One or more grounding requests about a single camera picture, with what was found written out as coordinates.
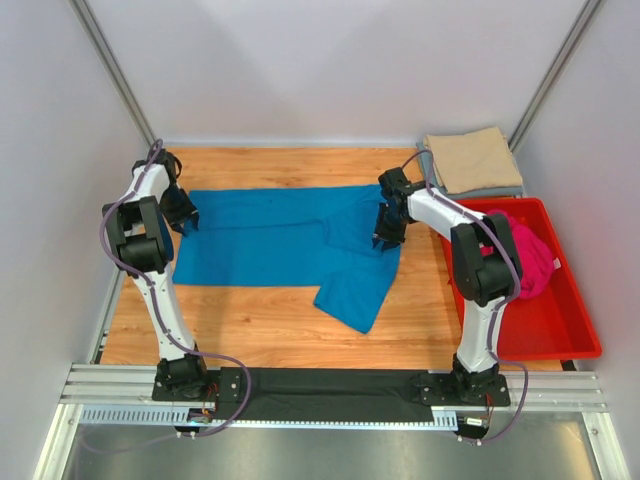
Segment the blue t-shirt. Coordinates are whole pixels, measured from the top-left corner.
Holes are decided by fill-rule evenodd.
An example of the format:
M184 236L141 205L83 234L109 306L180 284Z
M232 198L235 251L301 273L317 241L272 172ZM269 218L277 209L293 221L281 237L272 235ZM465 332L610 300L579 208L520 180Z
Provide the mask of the blue t-shirt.
M319 285L314 305L368 332L393 283L400 249L372 248L378 185L196 190L200 229L180 244L174 282Z

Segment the cable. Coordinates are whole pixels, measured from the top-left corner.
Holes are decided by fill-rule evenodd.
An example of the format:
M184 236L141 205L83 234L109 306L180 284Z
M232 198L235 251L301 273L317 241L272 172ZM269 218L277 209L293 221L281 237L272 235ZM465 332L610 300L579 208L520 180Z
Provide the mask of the cable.
M102 221L100 222L100 245L102 246L102 249L104 250L104 252L107 254L107 256L116 264L118 265L120 268L122 268L123 270L139 276L140 278L142 278L147 286L149 287L149 294L151 297L151 303L153 306L153 312L156 316L156 319L158 321L158 325L160 326L160 330L162 331L162 333L167 337L167 339L177 348L179 348L180 350L182 350L185 353L191 354L191 355L196 355L199 357L205 357L205 358L215 358L218 360L225 360L228 362L232 362L235 363L236 365L238 365L242 371L244 372L246 378L247 378L247 390L244 394L244 397L242 399L242 402L240 403L240 406L236 409L235 412L233 412L232 415L229 416L229 418L227 420L225 420L224 422L222 422L220 425L213 427L213 428L209 428L203 432L198 432L193 434L193 437L208 437L210 435L214 435L226 428L229 427L229 425L231 425L231 423L233 423L236 418L238 418L238 416L240 415L240 413L242 413L242 411L244 410L244 408L247 405L247 402L249 401L249 398L251 396L251 373L249 372L249 369L246 367L246 365L244 363L242 363L240 360L227 356L227 355L222 355L219 353L209 353L209 352L198 352L196 350L193 350L191 348L185 347L184 345L182 345L180 342L178 342L173 335L171 335L171 332L167 329L164 321L162 320L162 315L160 314L160 306L158 304L158 298L156 296L156 290L155 290L155 286L154 286L154 282L153 280L151 280L151 278L146 275L144 272L138 270L137 268L132 267L131 265L126 264L125 262L123 262L122 260L120 260L116 255L114 255L111 252L111 249L109 248L109 245L107 244L107 240L105 238L105 234L106 234L106 230L107 230L107 222L109 220L109 218L114 214L114 212L125 202L127 202L128 200L130 200L131 198L133 198L137 193L138 193L138 189L140 188L140 185L142 184L142 181L144 180L145 175L147 174L147 172L149 171L149 169L151 168L151 166L154 164L155 160L158 158L158 155L160 154L160 151L162 150L162 140L158 139L156 140L153 145L151 145L151 147L149 148L149 153L147 154L147 163L145 164L144 170L142 171L142 173L140 174L140 176L138 177L138 179L136 180L136 183L133 186L133 189L131 192L129 192L128 194L124 195L122 198L120 198L120 200L118 200L117 202L115 202L113 205L111 205L111 207L109 207L109 209L107 210L107 212L104 214L104 216L102 217ZM156 439L153 440L149 440L145 443L136 445L134 447L129 447L129 448L120 448L117 450L100 450L97 448L93 448L90 445L87 445L86 442L84 441L84 438L81 438L79 441L82 444L82 446L84 448L86 448L87 450L89 450L90 452L93 453L97 453L97 454L102 454L102 455L107 455L107 454L115 454L115 453L125 453L125 452L130 452L133 450L137 450L139 448L144 448L147 447L149 445L153 445L155 443L158 442L162 442L164 440L168 440L170 438L175 438L175 435L165 435L163 437L158 437Z
M413 160L418 155L422 155L423 153L432 153L432 152L430 149L426 149L426 148L418 150L411 157L409 157L407 161L405 161L402 167L404 168L411 160ZM424 176L425 183L426 183L425 189L427 190L429 195L431 195L431 197L437 202L440 202L443 205L449 208L452 208L463 217L471 219L484 231L484 233L486 233L489 239L493 242L493 245L495 246L495 248L498 250L498 252L500 252L500 256L506 263L507 268L509 269L509 273L511 273L511 277L513 278L513 282L514 282L514 288L511 295L509 295L508 297L505 297L504 300L502 300L497 305L495 305L491 310L491 319L489 321L489 332L487 335L487 351L489 352L489 355L491 355L491 358L493 358L496 362L501 363L503 365L513 365L515 367L520 368L522 370L522 373L524 374L524 384L522 387L522 396L520 397L520 402L518 403L518 407L516 408L516 411L513 417L511 418L511 421L507 424L507 426L504 429L502 429L499 433L497 433L493 437L482 440L482 443L490 443L505 436L516 424L517 420L520 418L520 415L522 413L522 408L524 407L524 402L527 398L527 391L529 390L529 369L527 368L527 366L524 363L520 363L520 362L514 362L511 360L502 360L501 358L498 357L496 353L494 353L493 345L492 345L493 331L495 330L495 327L496 327L496 321L498 319L498 311L507 303L515 300L520 296L520 291L521 291L520 277L518 276L518 272L516 271L516 268L513 265L513 262L509 258L507 251L502 246L502 243L500 243L500 241L498 240L496 235L491 231L491 229L487 225L485 225L485 223L482 221L482 218L469 213L464 208L462 208L461 205L454 202L453 200L450 200L447 197L444 197L442 195L436 195L435 191L430 185L431 175L433 175L433 162L429 163L429 170L425 172L425 176Z

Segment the gray floor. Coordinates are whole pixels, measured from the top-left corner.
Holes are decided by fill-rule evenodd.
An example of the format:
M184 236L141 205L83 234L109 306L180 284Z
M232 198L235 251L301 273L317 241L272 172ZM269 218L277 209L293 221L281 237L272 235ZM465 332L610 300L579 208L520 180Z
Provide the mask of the gray floor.
M508 419L494 417L498 428ZM86 437L114 449L166 435L167 427L100 426ZM131 453L74 446L65 478L377 480L558 479L594 474L579 415L523 415L499 442L472 447L435 432L231 428L207 439L170 440Z

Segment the table surface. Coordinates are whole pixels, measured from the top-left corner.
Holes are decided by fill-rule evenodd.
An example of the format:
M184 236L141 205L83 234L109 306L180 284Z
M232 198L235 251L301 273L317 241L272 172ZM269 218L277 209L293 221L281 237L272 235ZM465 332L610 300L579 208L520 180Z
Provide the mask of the table surface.
M191 189L316 187L376 183L409 148L170 148ZM417 163L407 175L421 178ZM176 251L180 238L172 235ZM372 330L363 335L313 306L318 287L177 285L184 320L201 351L253 367L450 369L460 342L440 240L407 229L396 280ZM101 357L103 364L155 365L156 335L138 290L126 278ZM219 365L207 359L209 366ZM557 361L529 362L561 370Z

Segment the beige cloth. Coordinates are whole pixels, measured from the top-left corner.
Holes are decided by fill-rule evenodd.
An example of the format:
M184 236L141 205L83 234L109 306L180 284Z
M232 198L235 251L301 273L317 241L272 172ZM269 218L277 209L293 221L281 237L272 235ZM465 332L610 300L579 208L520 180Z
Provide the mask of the beige cloth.
M427 135L424 143L433 152L436 175L447 193L522 185L522 177L498 127L466 135Z

